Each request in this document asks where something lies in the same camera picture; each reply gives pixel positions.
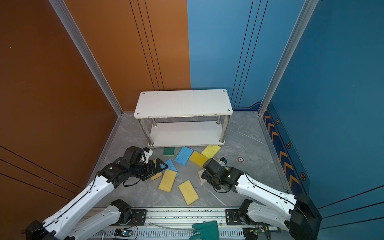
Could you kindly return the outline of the pale pink foam sponge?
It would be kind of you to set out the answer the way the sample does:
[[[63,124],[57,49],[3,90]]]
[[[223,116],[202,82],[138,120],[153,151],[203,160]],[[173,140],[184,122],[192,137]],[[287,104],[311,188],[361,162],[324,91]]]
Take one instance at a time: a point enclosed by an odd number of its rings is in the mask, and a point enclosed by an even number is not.
[[[204,172],[205,172],[205,170],[200,170],[200,171],[198,171],[198,176],[199,176],[199,178],[200,178],[200,182],[201,182],[201,184],[204,184],[204,183],[207,182],[207,180],[205,180],[205,179],[202,178],[202,175],[203,175]]]

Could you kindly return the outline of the yellow foam sponge front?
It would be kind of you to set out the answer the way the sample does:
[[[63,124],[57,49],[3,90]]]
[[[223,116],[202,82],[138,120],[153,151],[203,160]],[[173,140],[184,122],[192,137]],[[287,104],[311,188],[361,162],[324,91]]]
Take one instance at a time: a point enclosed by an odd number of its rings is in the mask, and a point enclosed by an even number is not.
[[[196,202],[199,199],[199,196],[197,192],[195,191],[192,183],[190,180],[185,181],[184,183],[180,184],[178,186],[179,190],[181,191],[186,204],[189,206]]]

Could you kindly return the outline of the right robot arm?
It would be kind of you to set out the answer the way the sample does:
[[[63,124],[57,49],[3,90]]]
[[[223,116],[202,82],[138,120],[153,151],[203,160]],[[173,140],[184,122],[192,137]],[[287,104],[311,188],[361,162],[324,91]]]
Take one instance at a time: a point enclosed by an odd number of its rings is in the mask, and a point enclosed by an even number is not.
[[[250,225],[264,223],[289,231],[295,240],[316,240],[322,216],[306,194],[295,196],[262,184],[247,172],[209,159],[203,164],[202,179],[215,191],[232,191],[246,197],[238,209],[240,220]]]

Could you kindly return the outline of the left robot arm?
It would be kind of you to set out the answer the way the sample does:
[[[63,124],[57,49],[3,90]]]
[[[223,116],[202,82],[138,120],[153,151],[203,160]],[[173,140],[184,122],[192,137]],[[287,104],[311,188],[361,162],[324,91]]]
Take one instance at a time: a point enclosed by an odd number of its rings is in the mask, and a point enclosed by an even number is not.
[[[168,169],[160,159],[152,160],[149,148],[129,147],[122,157],[104,166],[91,183],[68,204],[42,222],[32,222],[24,231],[27,240],[86,240],[112,224],[133,224],[131,206],[123,200],[86,220],[82,218],[118,186],[127,187],[129,178],[146,181]]]

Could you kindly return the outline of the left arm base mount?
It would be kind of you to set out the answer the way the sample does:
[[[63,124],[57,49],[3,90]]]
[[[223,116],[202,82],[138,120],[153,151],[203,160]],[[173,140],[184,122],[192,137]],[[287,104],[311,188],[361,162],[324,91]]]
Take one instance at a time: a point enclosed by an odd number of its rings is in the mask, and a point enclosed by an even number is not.
[[[133,209],[125,210],[121,213],[118,221],[118,225],[121,226],[143,226],[146,221],[147,210],[145,209]]]

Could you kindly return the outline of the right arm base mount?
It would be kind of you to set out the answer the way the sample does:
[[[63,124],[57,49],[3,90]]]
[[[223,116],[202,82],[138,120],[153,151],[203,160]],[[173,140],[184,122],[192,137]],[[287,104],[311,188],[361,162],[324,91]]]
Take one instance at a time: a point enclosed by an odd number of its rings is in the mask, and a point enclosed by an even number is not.
[[[228,226],[249,225],[246,216],[239,212],[239,209],[226,209],[226,221]]]

